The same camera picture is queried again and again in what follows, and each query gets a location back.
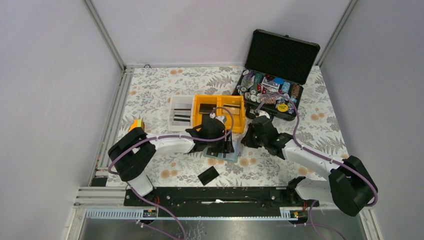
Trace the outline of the yellow double storage bin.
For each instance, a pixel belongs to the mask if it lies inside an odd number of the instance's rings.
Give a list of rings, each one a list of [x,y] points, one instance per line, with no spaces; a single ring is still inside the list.
[[[245,131],[245,102],[239,95],[195,95],[192,107],[192,126],[202,123],[204,116],[209,115],[215,107],[222,107],[215,111],[216,116],[226,117],[225,127],[232,132],[242,134]]]

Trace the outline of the white storage bin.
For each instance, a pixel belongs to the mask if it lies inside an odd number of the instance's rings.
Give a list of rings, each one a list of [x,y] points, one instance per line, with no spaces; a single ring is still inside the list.
[[[167,129],[181,132],[193,127],[194,95],[172,95],[169,102]]]

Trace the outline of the black credit card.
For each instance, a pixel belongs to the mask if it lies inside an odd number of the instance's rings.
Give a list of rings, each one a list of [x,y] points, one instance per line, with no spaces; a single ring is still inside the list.
[[[214,166],[211,166],[207,170],[205,170],[204,172],[202,172],[201,174],[199,174],[197,176],[197,178],[199,179],[199,181],[201,182],[201,184],[203,186],[206,186],[208,183],[210,183],[211,181],[213,181],[214,179],[216,179],[219,175],[220,174],[215,169],[215,167]]]

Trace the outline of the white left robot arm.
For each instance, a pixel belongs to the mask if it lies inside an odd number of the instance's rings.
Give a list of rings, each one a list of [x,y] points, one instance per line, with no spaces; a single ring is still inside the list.
[[[175,134],[148,134],[135,127],[108,150],[108,172],[118,175],[136,192],[136,199],[148,206],[155,200],[153,184],[145,173],[149,162],[157,156],[197,153],[218,145],[230,134],[226,122],[225,115],[211,113],[200,125]]]

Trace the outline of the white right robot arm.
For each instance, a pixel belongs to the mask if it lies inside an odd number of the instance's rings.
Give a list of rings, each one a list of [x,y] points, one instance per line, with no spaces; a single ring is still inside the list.
[[[295,132],[279,132],[266,112],[249,123],[241,142],[248,148],[264,148],[270,155],[302,165],[322,178],[293,179],[294,188],[286,193],[293,206],[316,200],[334,204],[346,215],[355,217],[364,207],[374,206],[378,201],[378,188],[358,157],[331,157],[310,148],[297,139]]]

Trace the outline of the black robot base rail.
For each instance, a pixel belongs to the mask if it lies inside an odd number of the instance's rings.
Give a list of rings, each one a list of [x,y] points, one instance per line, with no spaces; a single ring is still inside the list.
[[[126,207],[148,207],[153,202],[178,218],[296,218],[313,200],[304,200],[294,186],[283,187],[154,187],[141,200],[132,190],[124,196]]]

